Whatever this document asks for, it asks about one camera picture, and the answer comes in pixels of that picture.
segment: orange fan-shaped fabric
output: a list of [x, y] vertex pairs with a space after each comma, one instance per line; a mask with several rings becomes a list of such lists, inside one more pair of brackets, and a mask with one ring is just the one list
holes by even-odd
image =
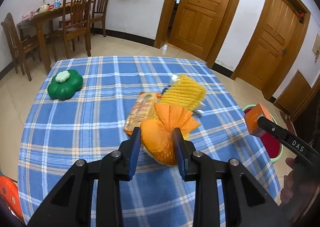
[[185, 135], [201, 124], [192, 117], [192, 112], [176, 104], [155, 103], [159, 120], [145, 120], [140, 124], [141, 141], [148, 152], [159, 162], [176, 165], [172, 131], [180, 128]]

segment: orange plastic stool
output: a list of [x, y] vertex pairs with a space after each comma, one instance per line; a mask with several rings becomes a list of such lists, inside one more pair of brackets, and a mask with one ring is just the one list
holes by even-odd
[[10, 205], [11, 210], [23, 219], [19, 202], [18, 187], [9, 177], [4, 175], [0, 176], [0, 195], [2, 195]]

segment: metal bolt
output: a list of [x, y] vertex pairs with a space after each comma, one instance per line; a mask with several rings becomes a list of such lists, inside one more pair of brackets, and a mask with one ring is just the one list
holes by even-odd
[[84, 163], [85, 163], [85, 161], [83, 159], [79, 159], [79, 160], [76, 161], [76, 165], [77, 166], [83, 166]]
[[192, 154], [193, 154], [195, 157], [199, 158], [199, 157], [202, 156], [203, 153], [202, 153], [201, 151], [196, 150], [196, 151], [193, 151]]
[[237, 166], [237, 165], [239, 165], [239, 161], [237, 159], [233, 158], [230, 160], [230, 164], [233, 166]]
[[121, 152], [119, 150], [115, 150], [111, 153], [111, 156], [114, 158], [118, 158], [121, 155]]

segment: door knob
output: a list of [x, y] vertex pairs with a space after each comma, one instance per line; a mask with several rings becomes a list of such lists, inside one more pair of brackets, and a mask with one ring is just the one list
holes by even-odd
[[282, 49], [281, 56], [284, 57], [286, 53], [287, 53], [287, 49], [286, 49], [286, 48], [283, 48], [283, 49]]

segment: tablecloth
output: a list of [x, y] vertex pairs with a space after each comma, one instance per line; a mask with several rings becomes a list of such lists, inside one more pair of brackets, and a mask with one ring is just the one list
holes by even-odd
[[[47, 86], [58, 72], [75, 69], [83, 88], [66, 101], [51, 100]], [[274, 198], [279, 182], [260, 139], [248, 134], [243, 112], [203, 62], [161, 57], [90, 57], [58, 61], [28, 115], [19, 157], [19, 197], [28, 222], [41, 201], [78, 159], [103, 158], [128, 139], [125, 119], [140, 92], [161, 92], [172, 74], [187, 74], [206, 88], [201, 126], [190, 134], [211, 158], [239, 159]], [[91, 226], [95, 226], [96, 187]], [[220, 222], [225, 223], [218, 181]], [[192, 226], [195, 182], [183, 182], [176, 166], [155, 162], [140, 150], [136, 174], [120, 183], [124, 225]]]

